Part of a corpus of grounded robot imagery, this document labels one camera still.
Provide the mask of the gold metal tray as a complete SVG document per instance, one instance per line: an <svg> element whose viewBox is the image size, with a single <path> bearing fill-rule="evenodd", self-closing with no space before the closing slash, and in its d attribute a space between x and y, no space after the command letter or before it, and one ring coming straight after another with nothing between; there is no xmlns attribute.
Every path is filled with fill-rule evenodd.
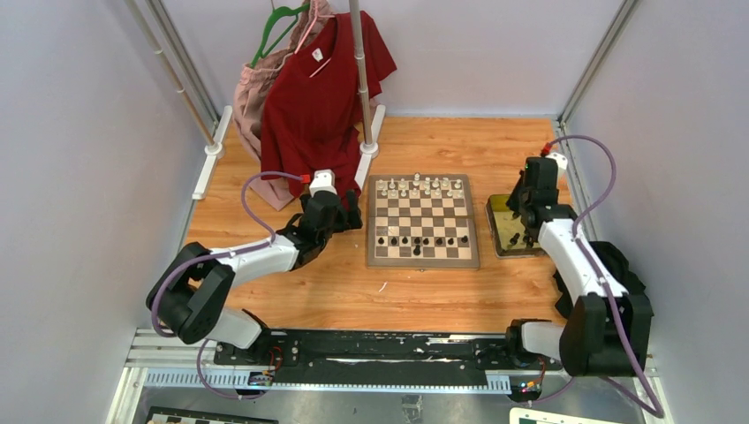
<svg viewBox="0 0 749 424"><path fill-rule="evenodd" d="M506 205L509 194L492 194L486 204L490 234L499 259L543 256L545 252L526 234L519 217Z"/></svg>

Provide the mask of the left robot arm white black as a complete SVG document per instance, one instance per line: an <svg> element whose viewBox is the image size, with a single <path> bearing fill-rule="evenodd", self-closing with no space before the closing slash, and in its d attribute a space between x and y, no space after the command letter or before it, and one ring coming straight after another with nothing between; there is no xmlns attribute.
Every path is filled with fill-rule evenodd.
<svg viewBox="0 0 749 424"><path fill-rule="evenodd" d="M193 242L178 252L146 297L154 329L187 345L212 340L233 345L250 365L263 363L270 341L255 315L227 307L231 289L257 278L291 272L314 261L335 233L362 227L359 196L305 194L302 210L280 230L255 243L207 249Z"/></svg>

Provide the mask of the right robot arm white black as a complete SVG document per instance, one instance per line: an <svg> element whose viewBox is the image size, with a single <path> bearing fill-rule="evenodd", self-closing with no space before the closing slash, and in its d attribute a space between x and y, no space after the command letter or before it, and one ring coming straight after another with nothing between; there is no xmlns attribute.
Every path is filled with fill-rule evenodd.
<svg viewBox="0 0 749 424"><path fill-rule="evenodd" d="M629 291L609 272L576 225L573 208L559 203L558 174L557 155L528 157L507 205L554 262L571 310L563 326L512 321L504 356L520 369L541 355L571 376L634 376L644 370L653 309L645 294Z"/></svg>

